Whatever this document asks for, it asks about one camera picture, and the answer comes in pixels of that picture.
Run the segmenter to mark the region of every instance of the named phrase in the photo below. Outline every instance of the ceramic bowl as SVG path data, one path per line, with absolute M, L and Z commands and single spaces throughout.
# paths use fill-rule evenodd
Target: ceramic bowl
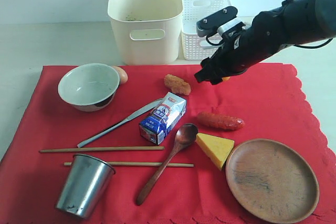
M 119 82 L 119 74 L 113 67 L 91 63 L 66 73 L 59 82 L 58 94 L 76 109 L 92 112 L 110 104 Z

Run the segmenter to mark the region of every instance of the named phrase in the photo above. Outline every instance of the wooden plate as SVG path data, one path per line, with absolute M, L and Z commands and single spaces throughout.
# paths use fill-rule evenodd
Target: wooden plate
M 227 159 L 226 178 L 246 210 L 272 223 L 302 221 L 319 200 L 319 184 L 308 163 L 273 140 L 253 139 L 234 148 Z

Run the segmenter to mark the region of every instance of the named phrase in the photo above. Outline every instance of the red sausage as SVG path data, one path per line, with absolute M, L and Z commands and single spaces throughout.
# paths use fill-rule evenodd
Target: red sausage
M 245 126 L 243 119 L 209 112 L 200 112 L 197 120 L 202 125 L 229 131 L 239 130 Z

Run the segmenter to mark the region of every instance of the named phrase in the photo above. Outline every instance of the stainless steel cup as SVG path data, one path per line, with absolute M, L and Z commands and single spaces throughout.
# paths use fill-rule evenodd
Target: stainless steel cup
M 56 208 L 87 219 L 106 189 L 114 168 L 86 154 L 75 154 Z

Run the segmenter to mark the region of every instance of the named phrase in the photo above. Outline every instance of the butter knife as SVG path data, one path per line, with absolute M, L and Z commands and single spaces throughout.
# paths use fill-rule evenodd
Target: butter knife
M 117 124 L 114 124 L 114 125 L 110 126 L 109 128 L 106 128 L 102 132 L 100 132 L 100 133 L 98 133 L 98 134 L 96 134 L 96 135 L 94 135 L 94 136 L 92 136 L 92 137 L 90 137 L 90 138 L 88 138 L 88 139 L 80 142 L 77 145 L 77 147 L 81 148 L 81 147 L 83 147 L 83 146 L 85 146 L 85 145 L 87 145 L 87 144 L 89 144 L 89 143 L 97 140 L 101 136 L 104 136 L 105 134 L 113 131 L 115 128 L 121 126 L 122 124 L 127 123 L 127 122 L 133 120 L 134 118 L 137 118 L 139 115 L 142 115 L 143 113 L 145 113 L 145 112 L 147 112 L 147 111 L 155 108 L 157 105 L 160 104 L 161 101 L 162 101 L 162 99 L 157 99 L 157 100 L 155 100 L 155 101 L 153 101 L 153 102 L 145 105 L 144 107 L 142 107 L 142 108 L 138 109 L 137 111 L 133 112 L 131 115 L 129 115 L 127 118 L 125 118 L 121 122 L 119 122 Z

